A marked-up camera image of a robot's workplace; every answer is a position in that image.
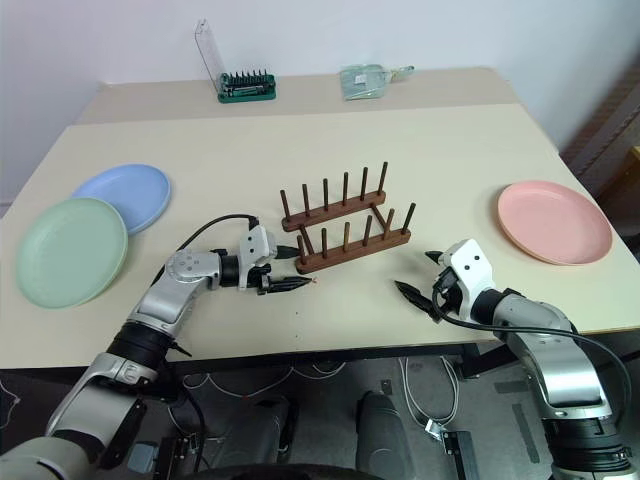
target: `blue plate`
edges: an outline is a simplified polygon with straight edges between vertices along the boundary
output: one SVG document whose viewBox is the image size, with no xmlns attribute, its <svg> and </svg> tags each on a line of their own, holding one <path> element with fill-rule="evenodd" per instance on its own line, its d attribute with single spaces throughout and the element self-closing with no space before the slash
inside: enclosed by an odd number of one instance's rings
<svg viewBox="0 0 640 480">
<path fill-rule="evenodd" d="M 122 217 L 129 235 L 144 230 L 169 204 L 171 184 L 156 167 L 121 165 L 82 184 L 72 197 L 97 198 L 112 205 Z"/>
</svg>

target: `plate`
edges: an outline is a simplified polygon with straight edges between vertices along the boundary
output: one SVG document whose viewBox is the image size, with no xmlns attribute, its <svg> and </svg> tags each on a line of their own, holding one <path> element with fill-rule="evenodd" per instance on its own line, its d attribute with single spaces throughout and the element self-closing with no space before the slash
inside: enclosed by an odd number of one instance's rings
<svg viewBox="0 0 640 480">
<path fill-rule="evenodd" d="M 155 222 L 169 204 L 171 184 L 162 170 L 143 164 L 120 165 L 87 180 L 72 197 L 98 198 L 112 205 L 129 235 Z"/>
<path fill-rule="evenodd" d="M 127 253 L 118 212 L 94 198 L 72 198 L 46 210 L 18 251 L 18 287 L 44 308 L 79 305 L 115 278 Z"/>
<path fill-rule="evenodd" d="M 557 183 L 530 181 L 504 189 L 500 225 L 528 254 L 556 265 L 600 260 L 613 243 L 608 220 L 586 197 Z"/>
</svg>

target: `cable on floor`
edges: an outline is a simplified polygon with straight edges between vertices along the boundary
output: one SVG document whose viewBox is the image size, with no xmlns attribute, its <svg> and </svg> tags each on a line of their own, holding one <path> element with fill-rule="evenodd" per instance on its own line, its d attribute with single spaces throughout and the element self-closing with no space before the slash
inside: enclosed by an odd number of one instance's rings
<svg viewBox="0 0 640 480">
<path fill-rule="evenodd" d="M 189 384 L 187 384 L 187 379 L 191 375 L 185 375 L 182 378 L 182 385 L 188 390 L 196 390 L 196 389 L 204 386 L 205 383 L 210 382 L 211 385 L 213 385 L 216 390 L 218 390 L 219 392 L 224 393 L 225 395 L 229 395 L 229 396 L 235 397 L 235 398 L 253 398 L 253 397 L 256 397 L 256 396 L 260 395 L 261 393 L 264 393 L 264 392 L 266 392 L 268 390 L 271 390 L 272 388 L 280 385 L 282 382 L 284 382 L 286 379 L 288 379 L 293 373 L 295 373 L 297 375 L 300 375 L 301 377 L 307 378 L 309 380 L 326 380 L 326 379 L 331 378 L 331 377 L 337 375 L 338 373 L 340 373 L 345 366 L 346 366 L 346 362 L 342 362 L 334 370 L 322 370 L 322 369 L 318 368 L 315 364 L 312 364 L 312 367 L 314 368 L 314 370 L 316 370 L 318 373 L 320 373 L 320 376 L 307 375 L 306 373 L 301 372 L 300 370 L 298 370 L 295 367 L 290 367 L 289 370 L 287 370 L 287 372 L 280 379 L 276 380 L 275 382 L 273 382 L 270 385 L 262 387 L 262 388 L 256 390 L 255 392 L 251 392 L 251 393 L 232 392 L 231 390 L 228 390 L 228 389 L 220 386 L 213 379 L 213 377 L 211 376 L 210 373 L 207 373 L 204 376 L 203 380 L 200 383 L 198 383 L 197 385 L 189 385 Z"/>
<path fill-rule="evenodd" d="M 301 377 L 307 378 L 309 380 L 326 380 L 327 378 L 331 378 L 336 376 L 337 374 L 339 374 L 342 369 L 345 367 L 346 362 L 343 362 L 338 368 L 336 368 L 335 370 L 331 371 L 331 372 L 323 372 L 322 370 L 320 370 L 319 368 L 316 368 L 315 365 L 312 365 L 314 367 L 314 370 L 316 370 L 317 372 L 322 373 L 322 376 L 313 376 L 313 375 L 307 375 L 304 372 L 301 372 L 300 370 L 298 370 L 297 368 L 294 367 L 293 371 L 297 374 L 300 375 Z"/>
<path fill-rule="evenodd" d="M 218 385 L 215 380 L 213 379 L 213 377 L 211 376 L 211 374 L 207 374 L 207 378 L 209 380 L 209 382 L 211 382 L 211 385 L 213 385 L 216 390 L 229 395 L 231 397 L 236 397 L 236 398 L 252 398 L 255 397 L 257 395 L 260 395 L 261 393 L 266 392 L 267 390 L 271 390 L 273 387 L 276 387 L 278 385 L 280 385 L 282 382 L 284 382 L 287 378 L 289 378 L 291 376 L 291 374 L 294 372 L 294 368 L 290 367 L 289 370 L 287 370 L 287 373 L 285 373 L 279 380 L 273 382 L 270 385 L 267 385 L 266 387 L 262 387 L 258 390 L 256 390 L 255 392 L 251 392 L 251 393 L 236 393 L 236 392 L 232 392 L 230 390 L 227 390 L 226 388 L 221 387 L 220 385 Z"/>
<path fill-rule="evenodd" d="M 171 364 L 166 359 L 162 360 L 162 364 L 165 370 L 169 373 L 171 380 L 175 382 L 176 385 L 181 385 L 181 382 L 178 379 L 178 376 L 173 370 L 173 367 L 171 366 Z M 198 442 L 199 443 L 198 451 L 196 453 L 196 459 L 193 465 L 193 473 L 198 473 L 198 471 L 200 470 L 200 463 L 202 462 L 202 455 L 204 453 L 204 439 L 207 433 L 207 425 L 205 423 L 204 414 L 202 413 L 202 408 L 200 408 L 200 404 L 196 401 L 193 395 L 191 395 L 191 392 L 189 391 L 189 389 L 183 388 L 183 391 L 187 401 L 191 404 L 191 406 L 193 407 L 193 410 L 196 412 L 196 415 L 198 416 L 199 432 L 196 435 L 198 435 L 198 437 L 200 438 L 200 441 Z M 171 412 L 171 409 L 169 409 L 169 412 L 171 414 L 170 415 L 171 419 L 174 421 L 174 423 L 177 426 L 177 422 L 175 422 L 175 418 L 173 418 L 173 412 Z"/>
<path fill-rule="evenodd" d="M 13 413 L 13 409 L 16 408 L 16 406 L 20 403 L 21 398 L 15 393 L 7 390 L 2 383 L 2 380 L 0 380 L 0 390 L 5 392 L 12 398 L 11 406 L 9 407 L 9 411 L 7 412 L 7 420 L 2 425 L 0 425 L 0 430 L 4 430 L 5 428 L 7 428 L 7 426 L 9 426 L 9 423 L 11 423 L 11 414 Z"/>
<path fill-rule="evenodd" d="M 209 374 L 207 373 L 204 375 L 202 381 L 198 385 L 188 385 L 187 379 L 191 376 L 192 375 L 185 375 L 184 377 L 182 377 L 182 386 L 189 390 L 197 390 L 198 388 L 202 387 L 205 383 L 207 383 L 207 381 L 209 380 Z"/>
<path fill-rule="evenodd" d="M 447 360 L 443 356 L 440 357 L 440 360 L 442 361 L 442 365 L 444 366 L 445 372 L 449 377 L 449 382 L 451 383 L 451 389 L 453 390 L 453 404 L 451 405 L 451 409 L 449 413 L 444 417 L 436 417 L 434 415 L 431 415 L 425 412 L 422 409 L 422 407 L 420 407 L 415 397 L 413 396 L 413 392 L 411 391 L 411 385 L 409 383 L 409 368 L 408 368 L 409 358 L 405 357 L 404 363 L 402 362 L 402 359 L 400 358 L 398 359 L 398 364 L 400 365 L 400 372 L 402 377 L 402 387 L 404 390 L 404 399 L 405 399 L 405 403 L 407 404 L 407 409 L 409 410 L 409 414 L 411 415 L 411 418 L 413 419 L 413 421 L 422 428 L 425 428 L 426 422 L 421 421 L 416 415 L 416 413 L 414 412 L 414 410 L 420 413 L 426 419 L 433 420 L 434 422 L 437 422 L 442 426 L 445 426 L 451 423 L 451 421 L 453 421 L 453 419 L 456 417 L 458 413 L 458 405 L 460 400 L 460 384 L 458 381 L 458 377 L 456 376 L 453 365 L 451 365 L 451 362 L 449 362 L 449 360 Z"/>
<path fill-rule="evenodd" d="M 173 415 L 173 408 L 171 407 L 167 407 L 167 414 L 169 415 L 169 418 L 171 419 L 171 423 L 173 423 L 173 425 L 178 429 L 178 431 L 184 435 L 185 437 L 190 437 L 192 435 L 196 435 L 195 432 L 189 432 L 188 430 L 186 430 L 185 428 L 183 428 L 178 421 L 176 420 L 176 417 Z"/>
</svg>

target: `white wall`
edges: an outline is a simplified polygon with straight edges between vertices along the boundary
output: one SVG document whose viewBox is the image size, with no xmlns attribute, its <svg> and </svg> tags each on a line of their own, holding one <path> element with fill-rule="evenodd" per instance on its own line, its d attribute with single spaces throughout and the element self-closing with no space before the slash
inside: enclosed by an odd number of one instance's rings
<svg viewBox="0 0 640 480">
<path fill-rule="evenodd" d="M 560 148 L 640 47 L 637 0 L 1 1 L 3 199 L 99 82 L 204 78 L 200 17 L 229 70 L 492 66 Z"/>
</svg>

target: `green bit holder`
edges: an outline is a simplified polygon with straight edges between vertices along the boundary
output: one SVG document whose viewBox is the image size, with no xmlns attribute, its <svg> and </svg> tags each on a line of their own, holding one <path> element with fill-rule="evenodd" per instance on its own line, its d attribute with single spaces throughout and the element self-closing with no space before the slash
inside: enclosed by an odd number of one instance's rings
<svg viewBox="0 0 640 480">
<path fill-rule="evenodd" d="M 220 75 L 220 103 L 258 102 L 276 98 L 276 78 L 264 71 Z"/>
</svg>

